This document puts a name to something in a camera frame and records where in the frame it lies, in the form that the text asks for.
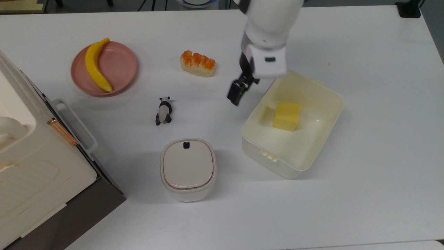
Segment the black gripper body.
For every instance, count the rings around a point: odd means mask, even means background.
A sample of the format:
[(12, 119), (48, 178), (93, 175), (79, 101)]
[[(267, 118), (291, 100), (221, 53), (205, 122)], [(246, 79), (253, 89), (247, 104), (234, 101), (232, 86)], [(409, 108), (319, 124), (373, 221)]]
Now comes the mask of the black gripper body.
[(239, 81), (243, 83), (245, 86), (251, 86), (251, 84), (255, 83), (258, 84), (260, 79), (256, 79), (253, 76), (253, 68), (247, 59), (246, 55), (242, 52), (240, 59), (239, 59), (239, 65), (242, 70), (242, 73), (239, 77)]

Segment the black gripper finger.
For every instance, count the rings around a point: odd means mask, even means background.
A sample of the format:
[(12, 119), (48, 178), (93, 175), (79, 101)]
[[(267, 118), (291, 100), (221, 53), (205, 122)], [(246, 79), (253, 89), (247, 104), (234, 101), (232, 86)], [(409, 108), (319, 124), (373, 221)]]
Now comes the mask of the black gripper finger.
[(236, 83), (238, 88), (236, 93), (236, 106), (239, 106), (239, 103), (243, 97), (243, 94), (249, 90), (249, 84), (247, 83)]
[(227, 93), (227, 98), (231, 101), (232, 104), (238, 105), (239, 104), (239, 93), (240, 93), (241, 86), (239, 85), (238, 81), (233, 81), (231, 83), (231, 87)]

